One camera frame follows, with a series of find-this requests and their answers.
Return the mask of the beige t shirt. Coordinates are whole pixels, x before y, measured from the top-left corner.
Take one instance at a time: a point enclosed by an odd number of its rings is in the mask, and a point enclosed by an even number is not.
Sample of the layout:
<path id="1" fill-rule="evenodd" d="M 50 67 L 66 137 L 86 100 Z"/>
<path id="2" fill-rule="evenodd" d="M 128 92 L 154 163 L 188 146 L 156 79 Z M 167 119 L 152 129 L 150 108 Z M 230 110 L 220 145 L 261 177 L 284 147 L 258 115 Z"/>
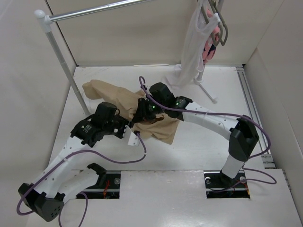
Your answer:
<path id="1" fill-rule="evenodd" d="M 145 102 L 142 90 L 134 93 L 96 79 L 84 83 L 82 88 L 88 99 L 103 99 L 117 106 L 120 115 L 134 123 L 133 131 L 139 131 L 142 138 L 154 137 L 169 145 L 173 143 L 179 120 L 158 112 L 154 103 Z"/>

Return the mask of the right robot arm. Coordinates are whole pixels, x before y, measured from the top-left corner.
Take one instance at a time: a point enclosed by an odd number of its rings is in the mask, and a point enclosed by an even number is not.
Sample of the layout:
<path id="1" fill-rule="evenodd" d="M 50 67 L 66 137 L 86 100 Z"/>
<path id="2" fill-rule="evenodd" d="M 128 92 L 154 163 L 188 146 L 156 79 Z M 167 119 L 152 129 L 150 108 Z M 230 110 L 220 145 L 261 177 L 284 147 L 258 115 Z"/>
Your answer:
<path id="1" fill-rule="evenodd" d="M 200 125 L 229 141 L 229 155 L 219 174 L 219 181 L 224 186 L 230 186 L 236 181 L 237 173 L 248 161 L 259 141 L 255 125 L 249 117 L 217 115 L 187 97 L 175 97 L 165 84 L 159 82 L 150 87 L 148 95 L 139 98 L 132 121 L 151 122 L 156 119 L 157 114 L 162 113 L 180 121 Z"/>

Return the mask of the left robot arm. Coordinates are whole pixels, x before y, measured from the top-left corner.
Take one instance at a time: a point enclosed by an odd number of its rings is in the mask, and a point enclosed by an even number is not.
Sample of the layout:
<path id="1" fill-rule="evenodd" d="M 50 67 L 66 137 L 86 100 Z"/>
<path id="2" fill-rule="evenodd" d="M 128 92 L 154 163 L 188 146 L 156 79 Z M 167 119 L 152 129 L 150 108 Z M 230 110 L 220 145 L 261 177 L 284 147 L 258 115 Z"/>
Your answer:
<path id="1" fill-rule="evenodd" d="M 77 162 L 104 136 L 114 135 L 124 139 L 131 132 L 132 123 L 120 115 L 119 109 L 111 103 L 102 102 L 94 114 L 78 122 L 72 129 L 65 145 L 47 168 L 32 182 L 23 183 L 18 193 L 20 203 L 30 208 L 44 221 L 54 220 L 64 205 L 84 189 L 101 187 L 105 183 L 106 169 L 93 163 L 71 179 L 68 174 Z"/>

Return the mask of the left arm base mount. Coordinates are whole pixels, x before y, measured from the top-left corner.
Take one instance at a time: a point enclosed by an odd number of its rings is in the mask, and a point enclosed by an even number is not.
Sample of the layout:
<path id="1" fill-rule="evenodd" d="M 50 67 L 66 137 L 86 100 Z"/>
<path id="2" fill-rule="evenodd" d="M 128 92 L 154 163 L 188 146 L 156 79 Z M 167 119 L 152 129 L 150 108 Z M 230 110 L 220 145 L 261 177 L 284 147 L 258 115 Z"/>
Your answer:
<path id="1" fill-rule="evenodd" d="M 121 171 L 108 171 L 105 176 L 99 177 L 96 184 L 82 192 L 88 199 L 119 199 L 121 185 Z"/>

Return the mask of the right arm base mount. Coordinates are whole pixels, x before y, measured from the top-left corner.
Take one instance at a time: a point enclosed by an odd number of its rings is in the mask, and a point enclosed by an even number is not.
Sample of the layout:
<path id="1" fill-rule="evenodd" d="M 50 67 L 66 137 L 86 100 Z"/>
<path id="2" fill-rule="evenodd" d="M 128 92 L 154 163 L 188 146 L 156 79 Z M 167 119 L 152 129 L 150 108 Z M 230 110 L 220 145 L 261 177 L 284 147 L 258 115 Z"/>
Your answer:
<path id="1" fill-rule="evenodd" d="M 220 171 L 204 171 L 205 191 L 208 199 L 250 198 L 244 171 L 239 171 L 235 178 L 224 176 Z"/>

